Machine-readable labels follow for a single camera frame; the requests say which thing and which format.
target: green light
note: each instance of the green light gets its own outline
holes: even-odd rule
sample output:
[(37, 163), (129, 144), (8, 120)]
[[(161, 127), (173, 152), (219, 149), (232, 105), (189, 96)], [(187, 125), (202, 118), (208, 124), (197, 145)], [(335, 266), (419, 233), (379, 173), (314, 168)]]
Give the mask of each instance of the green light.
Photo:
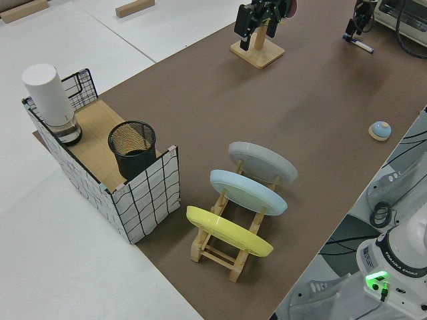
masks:
[(378, 278), (378, 277), (386, 277), (386, 275), (387, 275), (387, 272), (379, 271), (379, 272), (375, 272), (371, 275), (367, 275), (365, 277), (365, 279), (368, 281), (368, 280), (373, 280), (373, 279)]
[(379, 271), (371, 275), (367, 275), (365, 277), (366, 284), (368, 285), (369, 288), (377, 290), (378, 286), (376, 282), (383, 280), (386, 276), (387, 276), (387, 272), (385, 271)]

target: mesh cup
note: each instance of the mesh cup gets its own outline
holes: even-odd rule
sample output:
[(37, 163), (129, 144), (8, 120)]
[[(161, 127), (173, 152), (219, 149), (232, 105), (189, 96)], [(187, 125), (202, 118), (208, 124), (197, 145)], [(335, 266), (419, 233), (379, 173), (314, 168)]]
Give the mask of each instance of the mesh cup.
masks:
[(108, 136), (108, 146), (127, 180), (155, 162), (155, 132), (147, 123), (126, 121), (116, 125)]

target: white table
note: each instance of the white table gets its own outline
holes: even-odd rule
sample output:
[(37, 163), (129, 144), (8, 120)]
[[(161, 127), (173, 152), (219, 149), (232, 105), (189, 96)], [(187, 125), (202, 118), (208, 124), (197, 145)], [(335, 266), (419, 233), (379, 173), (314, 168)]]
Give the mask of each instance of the white table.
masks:
[(153, 64), (70, 1), (0, 21), (0, 318), (201, 319), (75, 190), (20, 100), (22, 71), (90, 68), (99, 93)]
[(242, 0), (156, 0), (153, 7), (119, 18), (115, 8), (131, 0), (73, 2), (155, 62), (233, 23), (239, 5), (245, 3)]

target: white box with black grid lines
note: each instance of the white box with black grid lines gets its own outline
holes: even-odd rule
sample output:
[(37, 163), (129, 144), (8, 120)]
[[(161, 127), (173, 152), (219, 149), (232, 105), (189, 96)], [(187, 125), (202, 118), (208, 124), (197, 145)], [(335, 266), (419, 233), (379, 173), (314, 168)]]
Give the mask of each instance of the white box with black grid lines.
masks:
[[(71, 105), (78, 110), (97, 99), (88, 69), (64, 80)], [(170, 147), (150, 167), (114, 192), (100, 182), (85, 165), (56, 138), (44, 124), (30, 97), (23, 104), (47, 148), (70, 182), (110, 222), (122, 237), (134, 244), (150, 234), (180, 206), (177, 146)]]

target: marker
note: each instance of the marker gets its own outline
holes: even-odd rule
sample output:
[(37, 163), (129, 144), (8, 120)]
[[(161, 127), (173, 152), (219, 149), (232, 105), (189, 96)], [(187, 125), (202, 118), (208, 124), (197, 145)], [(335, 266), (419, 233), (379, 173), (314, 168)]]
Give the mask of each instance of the marker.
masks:
[(374, 48), (371, 48), (369, 45), (365, 45), (363, 42), (360, 42), (359, 40), (350, 38), (350, 36), (347, 33), (345, 33), (342, 36), (342, 38), (345, 39), (346, 41), (350, 40), (352, 43), (354, 43), (358, 47), (362, 48), (363, 50), (369, 52), (370, 54), (374, 53)]

